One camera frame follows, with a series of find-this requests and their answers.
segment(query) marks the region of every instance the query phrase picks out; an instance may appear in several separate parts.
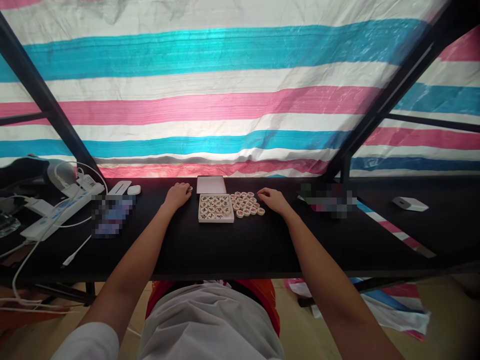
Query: power strip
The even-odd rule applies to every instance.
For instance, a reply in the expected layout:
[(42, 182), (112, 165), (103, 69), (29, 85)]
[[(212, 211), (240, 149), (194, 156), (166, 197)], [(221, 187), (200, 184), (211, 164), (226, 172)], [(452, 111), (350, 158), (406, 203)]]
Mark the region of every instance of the power strip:
[(53, 215), (50, 217), (42, 217), (23, 230), (20, 235), (25, 237), (27, 240), (34, 242), (48, 239), (50, 235), (59, 229), (57, 226), (61, 226), (81, 208), (88, 204), (90, 200), (92, 200), (93, 195), (98, 195), (104, 190), (105, 187), (102, 184), (96, 183), (89, 191), (80, 191), (79, 195), (77, 195), (77, 198), (70, 204), (68, 204), (68, 201), (65, 201), (55, 209), (55, 213)]

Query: blue stripe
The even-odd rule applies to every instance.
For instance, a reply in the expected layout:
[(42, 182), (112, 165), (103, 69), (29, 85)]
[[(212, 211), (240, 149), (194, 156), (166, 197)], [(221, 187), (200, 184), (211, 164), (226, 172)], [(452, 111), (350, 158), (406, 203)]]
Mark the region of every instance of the blue stripe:
[(360, 201), (356, 202), (356, 207), (362, 210), (364, 213), (373, 213), (374, 211), (368, 206), (362, 204)]
[[(216, 28), (26, 45), (44, 80), (128, 78), (337, 62), (399, 65), (428, 26), (386, 19), (345, 26)], [(0, 82), (16, 82), (0, 58)]]
[[(176, 136), (139, 141), (84, 141), (84, 144), (97, 158), (127, 158), (160, 154), (231, 154), (252, 148), (338, 149), (348, 134), (348, 131), (259, 130), (245, 136)], [(21, 157), (27, 153), (38, 156), (71, 155), (61, 140), (0, 141), (1, 156)]]
[[(352, 282), (352, 284), (356, 284), (356, 283), (361, 283), (363, 280), (360, 279), (359, 277), (350, 277), (350, 281)], [(387, 306), (389, 306), (389, 307), (391, 307), (395, 310), (398, 310), (398, 311), (404, 311), (404, 312), (409, 312), (409, 313), (419, 313), (419, 314), (424, 314), (425, 313), (422, 310), (414, 310), (414, 309), (409, 308), (406, 305), (403, 305), (401, 302), (394, 299), (390, 295), (387, 295), (386, 293), (384, 293), (381, 290), (368, 291), (368, 292), (365, 292), (364, 295), (367, 295), (367, 296), (371, 297), (372, 299), (375, 299), (375, 300), (381, 302), (382, 304), (385, 304), (385, 305), (387, 305)]]
[(480, 171), (480, 161), (437, 160), (423, 157), (355, 157), (352, 170), (432, 170), (432, 171)]
[(428, 86), (418, 82), (395, 109), (480, 116), (480, 87)]

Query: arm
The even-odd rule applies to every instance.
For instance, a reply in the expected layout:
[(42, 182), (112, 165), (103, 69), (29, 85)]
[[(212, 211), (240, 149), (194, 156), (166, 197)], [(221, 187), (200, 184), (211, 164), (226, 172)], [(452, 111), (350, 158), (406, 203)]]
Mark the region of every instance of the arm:
[(280, 191), (258, 197), (285, 220), (301, 272), (343, 359), (403, 359), (364, 300)]
[(121, 258), (78, 326), (105, 323), (115, 330), (122, 343), (135, 306), (154, 272), (170, 220), (192, 195), (187, 192), (189, 186), (177, 182), (168, 190), (165, 202)]

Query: floor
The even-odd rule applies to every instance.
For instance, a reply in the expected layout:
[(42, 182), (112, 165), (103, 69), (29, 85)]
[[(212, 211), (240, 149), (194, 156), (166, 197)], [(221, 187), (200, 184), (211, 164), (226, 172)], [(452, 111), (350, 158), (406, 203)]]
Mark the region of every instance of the floor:
[[(282, 280), (277, 279), (273, 283), (280, 314), (280, 340), (286, 358), (340, 359), (325, 322), (313, 318), (309, 309), (300, 308), (295, 295), (284, 287)], [(480, 339), (480, 301), (464, 295), (447, 276), (420, 281), (418, 287), (424, 306), (431, 311), (426, 341), (419, 342), (406, 334), (385, 329), (405, 359), (480, 359), (479, 349), (475, 348)], [(150, 291), (150, 286), (147, 286), (133, 313), (130, 327), (135, 331), (142, 330)], [(0, 350), (0, 359), (50, 359), (64, 338), (76, 327), (87, 308), (79, 306), (75, 311), (78, 313), (70, 313), (61, 319), (26, 326), (17, 331)], [(138, 345), (138, 336), (127, 332), (118, 359), (135, 359)]]

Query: left hand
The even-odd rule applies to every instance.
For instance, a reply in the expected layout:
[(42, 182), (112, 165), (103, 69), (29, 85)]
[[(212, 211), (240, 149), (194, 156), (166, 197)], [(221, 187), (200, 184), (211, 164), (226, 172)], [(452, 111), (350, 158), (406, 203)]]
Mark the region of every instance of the left hand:
[(189, 187), (190, 184), (188, 182), (177, 182), (168, 190), (163, 206), (173, 212), (177, 211), (192, 196), (191, 191), (187, 192)]

